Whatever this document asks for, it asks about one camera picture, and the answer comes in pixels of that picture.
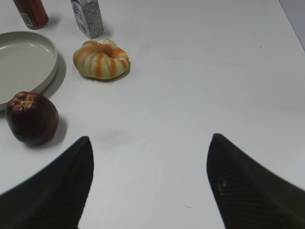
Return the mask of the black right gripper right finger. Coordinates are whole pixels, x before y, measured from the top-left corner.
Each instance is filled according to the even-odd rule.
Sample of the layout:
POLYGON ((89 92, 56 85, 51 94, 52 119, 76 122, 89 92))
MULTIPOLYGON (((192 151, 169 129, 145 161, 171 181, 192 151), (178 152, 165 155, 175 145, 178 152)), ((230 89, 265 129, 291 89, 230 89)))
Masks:
POLYGON ((305 192, 257 163, 222 134, 207 154, 209 184, 227 229, 303 229, 305 192))

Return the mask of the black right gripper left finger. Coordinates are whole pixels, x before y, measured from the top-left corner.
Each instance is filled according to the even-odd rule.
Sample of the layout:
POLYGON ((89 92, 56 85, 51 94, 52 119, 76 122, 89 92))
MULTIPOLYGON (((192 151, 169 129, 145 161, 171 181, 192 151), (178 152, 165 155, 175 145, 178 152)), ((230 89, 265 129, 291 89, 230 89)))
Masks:
POLYGON ((79 138, 41 171, 0 196, 2 229, 76 229, 92 185, 93 150, 79 138))

